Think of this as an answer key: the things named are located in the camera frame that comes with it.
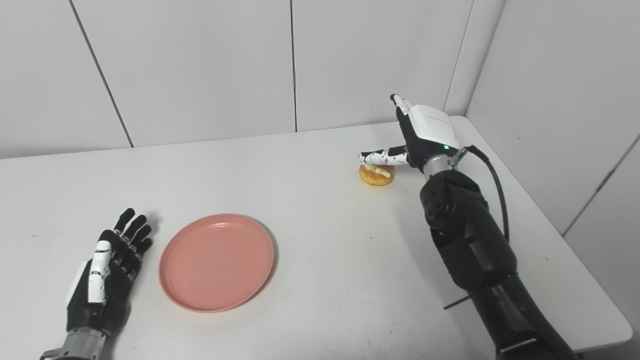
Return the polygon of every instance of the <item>donut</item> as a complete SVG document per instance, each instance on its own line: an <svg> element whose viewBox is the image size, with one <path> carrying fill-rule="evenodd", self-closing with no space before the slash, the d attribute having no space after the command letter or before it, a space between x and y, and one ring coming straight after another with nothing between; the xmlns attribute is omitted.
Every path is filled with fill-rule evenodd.
<svg viewBox="0 0 640 360"><path fill-rule="evenodd" d="M362 181L373 186L383 186L394 180L395 169L388 165L362 164L358 169Z"/></svg>

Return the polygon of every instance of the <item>robotic arm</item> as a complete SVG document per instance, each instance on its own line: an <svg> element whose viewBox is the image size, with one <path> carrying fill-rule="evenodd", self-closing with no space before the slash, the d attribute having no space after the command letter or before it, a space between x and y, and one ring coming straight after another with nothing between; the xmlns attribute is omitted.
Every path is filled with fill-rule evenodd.
<svg viewBox="0 0 640 360"><path fill-rule="evenodd" d="M98 360L129 314L127 300L140 272L142 256L153 245L145 215L127 209L113 230L102 232L93 257L84 261L68 296L67 338L40 360Z"/></svg>
<svg viewBox="0 0 640 360"><path fill-rule="evenodd" d="M500 231L480 187L456 167L467 152L473 152L490 166L500 186L488 158L474 146L460 147L442 111L412 106L396 94L391 100L406 145L363 152L360 160L374 165L404 160L425 175L420 202L431 237L453 281L468 293L480 314L497 347L497 358L577 359L520 280L507 231Z"/></svg>

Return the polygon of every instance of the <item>pink plate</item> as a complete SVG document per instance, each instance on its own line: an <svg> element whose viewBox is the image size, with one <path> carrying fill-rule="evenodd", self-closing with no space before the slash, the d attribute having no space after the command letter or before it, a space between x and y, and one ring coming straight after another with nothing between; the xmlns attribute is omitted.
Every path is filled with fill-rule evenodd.
<svg viewBox="0 0 640 360"><path fill-rule="evenodd" d="M164 293L201 313L232 309L260 290L273 266L273 244L253 219L217 214L196 220L169 241L160 259Z"/></svg>

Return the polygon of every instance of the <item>black cable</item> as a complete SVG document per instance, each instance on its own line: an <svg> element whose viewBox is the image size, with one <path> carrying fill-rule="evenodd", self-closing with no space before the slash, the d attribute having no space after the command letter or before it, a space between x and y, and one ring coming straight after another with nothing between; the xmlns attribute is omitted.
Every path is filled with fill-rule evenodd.
<svg viewBox="0 0 640 360"><path fill-rule="evenodd" d="M482 160L491 172L493 181L495 181L495 187L498 190L498 198L500 198L500 210L502 210L502 228L504 232L504 238L507 239L507 242L509 242L509 215L507 215L507 202L504 200L504 191L502 190L502 184L500 183L498 173L496 173L495 168L491 164L491 161L489 161L489 157L485 153L483 153L482 150L478 149L475 145L465 146L465 149Z"/></svg>

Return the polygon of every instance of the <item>white wall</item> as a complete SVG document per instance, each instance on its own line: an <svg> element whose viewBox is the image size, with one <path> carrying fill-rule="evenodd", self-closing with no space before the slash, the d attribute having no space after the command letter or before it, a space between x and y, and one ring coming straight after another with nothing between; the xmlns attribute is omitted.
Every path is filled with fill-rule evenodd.
<svg viewBox="0 0 640 360"><path fill-rule="evenodd" d="M0 158L128 147L66 1L0 1Z"/></svg>
<svg viewBox="0 0 640 360"><path fill-rule="evenodd" d="M393 93L442 109L472 3L294 1L298 129L395 121Z"/></svg>
<svg viewBox="0 0 640 360"><path fill-rule="evenodd" d="M71 6L39 1L2 4L0 158L128 146ZM463 113L503 2L74 4L144 146L395 121L392 92Z"/></svg>
<svg viewBox="0 0 640 360"><path fill-rule="evenodd" d="M640 2L507 1L468 109L564 232L640 132Z"/></svg>
<svg viewBox="0 0 640 360"><path fill-rule="evenodd" d="M565 232L640 133L640 3L507 1L467 117ZM567 242L640 329L638 150ZM588 354L637 359L640 340Z"/></svg>
<svg viewBox="0 0 640 360"><path fill-rule="evenodd" d="M628 343L588 360L640 358L640 147L635 146L565 236L634 327Z"/></svg>
<svg viewBox="0 0 640 360"><path fill-rule="evenodd" d="M288 1L75 4L135 146L295 130Z"/></svg>

